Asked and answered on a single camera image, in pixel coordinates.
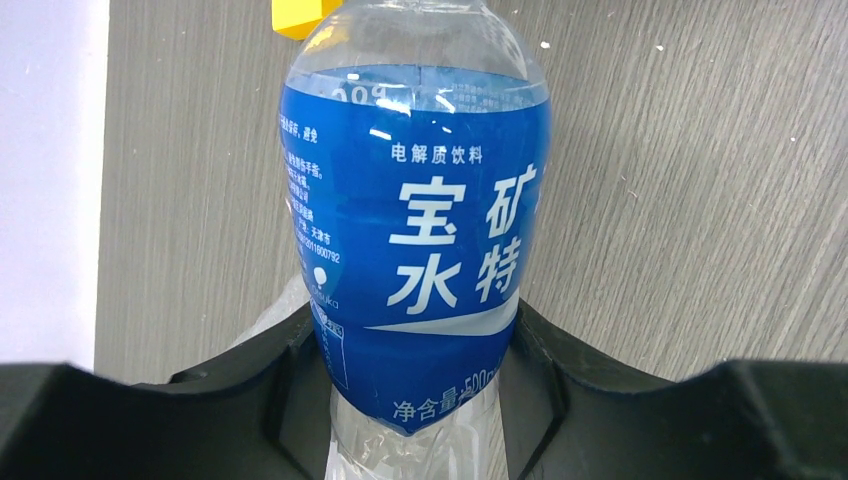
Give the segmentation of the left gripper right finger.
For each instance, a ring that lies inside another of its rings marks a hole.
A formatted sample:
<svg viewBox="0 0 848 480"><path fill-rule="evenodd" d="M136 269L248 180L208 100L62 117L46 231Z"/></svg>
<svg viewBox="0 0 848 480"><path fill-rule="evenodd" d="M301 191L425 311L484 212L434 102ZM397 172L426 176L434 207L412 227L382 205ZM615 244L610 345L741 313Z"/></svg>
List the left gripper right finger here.
<svg viewBox="0 0 848 480"><path fill-rule="evenodd" d="M512 479L843 479L847 367L730 360L681 382L526 303L500 369Z"/></svg>

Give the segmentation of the blue label water bottle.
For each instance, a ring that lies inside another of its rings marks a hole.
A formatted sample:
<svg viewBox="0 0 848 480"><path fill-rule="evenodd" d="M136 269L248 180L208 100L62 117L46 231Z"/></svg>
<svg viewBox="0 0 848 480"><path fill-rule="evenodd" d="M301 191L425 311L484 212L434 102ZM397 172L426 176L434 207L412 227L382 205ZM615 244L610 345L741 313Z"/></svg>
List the blue label water bottle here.
<svg viewBox="0 0 848 480"><path fill-rule="evenodd" d="M483 1L347 1L279 125L326 477L483 478L550 145L542 67Z"/></svg>

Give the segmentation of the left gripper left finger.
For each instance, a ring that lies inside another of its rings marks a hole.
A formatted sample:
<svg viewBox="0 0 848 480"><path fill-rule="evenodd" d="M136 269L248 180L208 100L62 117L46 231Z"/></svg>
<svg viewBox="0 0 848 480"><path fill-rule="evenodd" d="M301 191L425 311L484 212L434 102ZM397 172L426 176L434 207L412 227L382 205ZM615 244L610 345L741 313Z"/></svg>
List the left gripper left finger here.
<svg viewBox="0 0 848 480"><path fill-rule="evenodd" d="M165 384L1 368L5 479L320 479L330 382L308 306Z"/></svg>

